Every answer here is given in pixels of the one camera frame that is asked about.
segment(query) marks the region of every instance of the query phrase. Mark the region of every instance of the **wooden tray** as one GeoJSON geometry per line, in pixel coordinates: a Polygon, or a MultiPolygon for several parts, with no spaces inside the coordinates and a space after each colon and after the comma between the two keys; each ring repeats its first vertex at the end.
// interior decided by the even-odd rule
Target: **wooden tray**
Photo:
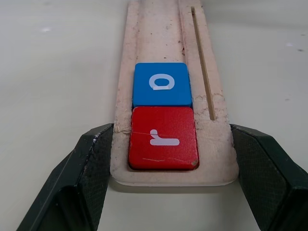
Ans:
{"type": "Polygon", "coordinates": [[[215,57],[199,0],[130,2],[118,84],[111,175],[125,185],[215,186],[238,177],[236,152],[215,57]],[[188,66],[200,165],[193,171],[135,171],[128,165],[136,63],[188,66]]]}

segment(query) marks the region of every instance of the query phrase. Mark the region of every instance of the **white table surface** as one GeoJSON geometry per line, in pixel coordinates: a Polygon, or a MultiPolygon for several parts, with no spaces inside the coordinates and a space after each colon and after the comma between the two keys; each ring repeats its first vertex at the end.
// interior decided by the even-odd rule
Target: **white table surface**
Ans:
{"type": "MultiPolygon", "coordinates": [[[[81,134],[114,120],[127,1],[0,0],[0,231],[16,230],[81,134]]],[[[206,0],[231,123],[308,170],[308,1],[206,0]]],[[[257,231],[240,185],[111,180],[100,231],[257,231]]]]}

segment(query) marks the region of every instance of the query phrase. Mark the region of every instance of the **groove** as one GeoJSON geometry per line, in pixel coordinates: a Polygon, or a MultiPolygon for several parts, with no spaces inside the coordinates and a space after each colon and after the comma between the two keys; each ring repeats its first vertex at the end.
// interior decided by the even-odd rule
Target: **groove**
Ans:
{"type": "Polygon", "coordinates": [[[202,49],[202,44],[201,44],[201,39],[200,39],[196,11],[193,6],[191,7],[191,10],[192,10],[193,26],[194,26],[194,31],[196,34],[197,46],[198,46],[198,51],[199,51],[200,65],[201,65],[201,70],[202,70],[202,75],[203,75],[204,86],[205,86],[208,111],[210,114],[210,119],[215,120],[216,119],[215,109],[214,109],[214,104],[213,104],[211,87],[210,87],[210,83],[209,83],[207,71],[206,71],[206,64],[205,64],[205,59],[204,59],[204,54],[203,54],[203,49],[202,49]]]}

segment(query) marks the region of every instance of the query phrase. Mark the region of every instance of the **white letter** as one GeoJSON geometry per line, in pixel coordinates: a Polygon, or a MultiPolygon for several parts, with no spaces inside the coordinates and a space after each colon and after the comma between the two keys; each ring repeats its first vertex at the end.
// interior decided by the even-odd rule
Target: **white letter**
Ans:
{"type": "Polygon", "coordinates": [[[151,76],[151,78],[149,79],[149,84],[153,90],[170,90],[174,87],[174,78],[167,74],[156,74],[151,76]],[[156,85],[155,80],[160,78],[168,80],[169,81],[168,85],[166,86],[156,85]]]}
{"type": "Polygon", "coordinates": [[[150,144],[153,146],[178,146],[180,141],[178,139],[164,139],[160,138],[157,134],[157,130],[152,129],[150,131],[153,139],[150,140],[150,144]]]}

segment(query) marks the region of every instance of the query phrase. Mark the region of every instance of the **blue tile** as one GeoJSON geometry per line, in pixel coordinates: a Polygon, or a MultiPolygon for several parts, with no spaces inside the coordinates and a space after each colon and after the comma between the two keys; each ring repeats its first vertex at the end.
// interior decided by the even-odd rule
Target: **blue tile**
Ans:
{"type": "Polygon", "coordinates": [[[184,63],[138,63],[135,67],[133,106],[188,106],[192,104],[184,63]]]}

